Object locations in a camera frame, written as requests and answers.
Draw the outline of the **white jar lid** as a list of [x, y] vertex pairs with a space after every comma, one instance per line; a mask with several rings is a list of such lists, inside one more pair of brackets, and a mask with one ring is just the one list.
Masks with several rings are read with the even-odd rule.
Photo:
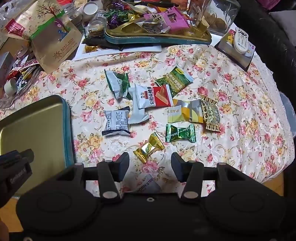
[[98, 11], [98, 5], [93, 2], [90, 1], [88, 3], [86, 3], [83, 8], [82, 8], [82, 19], [83, 21], [89, 21], [91, 18], [94, 17], [94, 15], [97, 13]]

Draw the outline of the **corn strip snack packet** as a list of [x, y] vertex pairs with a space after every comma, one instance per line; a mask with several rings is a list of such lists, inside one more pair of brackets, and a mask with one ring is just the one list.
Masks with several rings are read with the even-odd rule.
[[132, 184], [133, 189], [129, 193], [161, 193], [161, 187], [151, 174], [135, 177]]

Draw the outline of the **clear packet of nuts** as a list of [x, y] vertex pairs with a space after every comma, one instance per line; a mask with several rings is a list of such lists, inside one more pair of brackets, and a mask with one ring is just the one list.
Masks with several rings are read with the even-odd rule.
[[137, 25], [150, 34], [166, 34], [171, 29], [165, 22], [158, 22], [153, 19], [137, 22]]

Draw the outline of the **empty gold tin tray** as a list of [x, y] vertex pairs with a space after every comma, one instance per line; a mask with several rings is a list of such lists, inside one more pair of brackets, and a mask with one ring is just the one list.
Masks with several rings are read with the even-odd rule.
[[71, 113], [58, 95], [43, 98], [1, 120], [1, 154], [31, 149], [32, 175], [16, 192], [20, 196], [76, 161], [72, 149]]

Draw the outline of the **red white hawthorn snack packet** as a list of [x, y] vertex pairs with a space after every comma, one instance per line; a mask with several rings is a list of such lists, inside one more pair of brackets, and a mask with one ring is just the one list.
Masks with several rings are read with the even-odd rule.
[[162, 86], [135, 85], [135, 95], [139, 109], [171, 107], [174, 105], [168, 84]]

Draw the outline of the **dark blue white snack packet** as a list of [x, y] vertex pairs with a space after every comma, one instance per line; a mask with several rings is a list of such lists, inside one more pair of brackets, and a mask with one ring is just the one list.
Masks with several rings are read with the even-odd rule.
[[118, 110], [105, 110], [106, 126], [102, 131], [103, 136], [122, 135], [130, 136], [128, 128], [128, 114], [130, 107], [126, 106]]

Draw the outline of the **gold patterned candy wrapper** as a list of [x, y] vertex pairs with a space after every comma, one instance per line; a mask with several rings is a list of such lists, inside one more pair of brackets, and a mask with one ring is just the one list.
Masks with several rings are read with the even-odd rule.
[[217, 107], [217, 101], [202, 95], [201, 107], [206, 129], [213, 132], [220, 132], [220, 113]]

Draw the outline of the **silver yellow pastry packet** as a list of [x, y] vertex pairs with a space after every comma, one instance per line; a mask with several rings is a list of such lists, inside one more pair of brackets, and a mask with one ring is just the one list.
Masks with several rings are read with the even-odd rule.
[[184, 101], [173, 99], [173, 106], [168, 108], [168, 123], [188, 121], [203, 123], [201, 100]]

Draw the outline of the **green white snack packet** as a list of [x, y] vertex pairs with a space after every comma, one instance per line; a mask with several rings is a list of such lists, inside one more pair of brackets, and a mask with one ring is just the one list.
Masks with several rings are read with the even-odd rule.
[[105, 76], [108, 86], [116, 100], [125, 98], [131, 100], [132, 97], [128, 93], [130, 81], [127, 73], [117, 73], [115, 71], [105, 70]]

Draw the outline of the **green yellow seaweed packet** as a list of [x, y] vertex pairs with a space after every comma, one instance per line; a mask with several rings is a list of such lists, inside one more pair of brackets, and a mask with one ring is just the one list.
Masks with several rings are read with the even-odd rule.
[[172, 71], [165, 74], [162, 78], [155, 81], [158, 86], [169, 85], [171, 96], [176, 96], [185, 87], [191, 84], [194, 78], [178, 66], [175, 66]]

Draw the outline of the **white remote control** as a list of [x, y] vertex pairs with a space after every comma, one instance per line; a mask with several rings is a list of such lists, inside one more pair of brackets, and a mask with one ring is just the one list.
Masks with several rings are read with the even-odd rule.
[[248, 50], [248, 33], [245, 32], [243, 29], [236, 27], [235, 28], [235, 35], [233, 40], [234, 48], [240, 54], [245, 54]]

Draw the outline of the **gold candy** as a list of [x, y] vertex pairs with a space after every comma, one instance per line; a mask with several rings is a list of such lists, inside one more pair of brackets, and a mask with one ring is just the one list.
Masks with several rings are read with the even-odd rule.
[[133, 153], [136, 157], [143, 163], [147, 163], [148, 158], [156, 151], [161, 151], [165, 148], [164, 144], [161, 142], [160, 138], [156, 133], [152, 133], [149, 139], [137, 148]]

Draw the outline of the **green candy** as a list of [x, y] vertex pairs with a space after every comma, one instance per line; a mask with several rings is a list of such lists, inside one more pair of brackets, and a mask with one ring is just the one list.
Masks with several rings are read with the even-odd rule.
[[190, 124], [186, 128], [181, 128], [171, 124], [166, 124], [166, 142], [171, 143], [179, 140], [188, 140], [191, 143], [195, 143], [195, 126]]

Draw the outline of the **notepad box with cartoon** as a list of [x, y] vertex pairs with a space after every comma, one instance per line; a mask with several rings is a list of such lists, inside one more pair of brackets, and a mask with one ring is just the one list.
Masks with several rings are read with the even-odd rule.
[[225, 54], [244, 71], [247, 71], [255, 53], [255, 45], [249, 42], [248, 33], [236, 27], [230, 29], [215, 48]]

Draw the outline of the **clear glass cookie jar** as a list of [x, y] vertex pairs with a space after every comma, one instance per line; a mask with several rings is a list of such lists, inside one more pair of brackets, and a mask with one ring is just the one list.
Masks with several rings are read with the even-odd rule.
[[239, 10], [238, 1], [189, 1], [188, 14], [193, 26], [206, 21], [210, 33], [222, 36], [230, 29]]

